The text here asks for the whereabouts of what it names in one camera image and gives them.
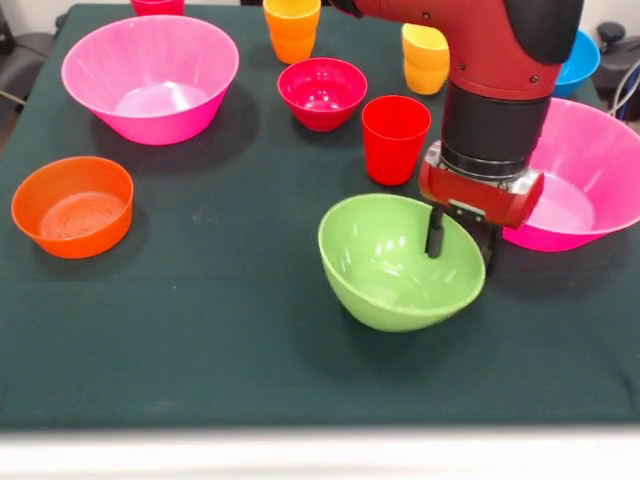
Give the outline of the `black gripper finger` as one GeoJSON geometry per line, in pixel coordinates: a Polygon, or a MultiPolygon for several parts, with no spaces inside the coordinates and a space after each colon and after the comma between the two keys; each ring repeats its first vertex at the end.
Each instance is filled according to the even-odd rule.
{"type": "Polygon", "coordinates": [[[444,239],[443,216],[444,210],[440,206],[434,206],[431,209],[425,245],[425,253],[431,259],[438,258],[442,252],[444,239]]]}
{"type": "Polygon", "coordinates": [[[490,277],[497,264],[499,250],[501,245],[501,227],[499,225],[489,224],[488,237],[481,252],[485,263],[486,276],[490,277]]]}

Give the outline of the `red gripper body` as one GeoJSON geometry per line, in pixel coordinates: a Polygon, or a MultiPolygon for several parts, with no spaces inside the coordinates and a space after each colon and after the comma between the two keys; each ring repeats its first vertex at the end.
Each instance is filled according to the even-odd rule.
{"type": "Polygon", "coordinates": [[[448,167],[439,149],[428,149],[420,165],[418,185],[434,204],[472,219],[517,229],[533,213],[544,187],[544,175],[527,170],[515,180],[483,181],[463,176],[448,167]]]}

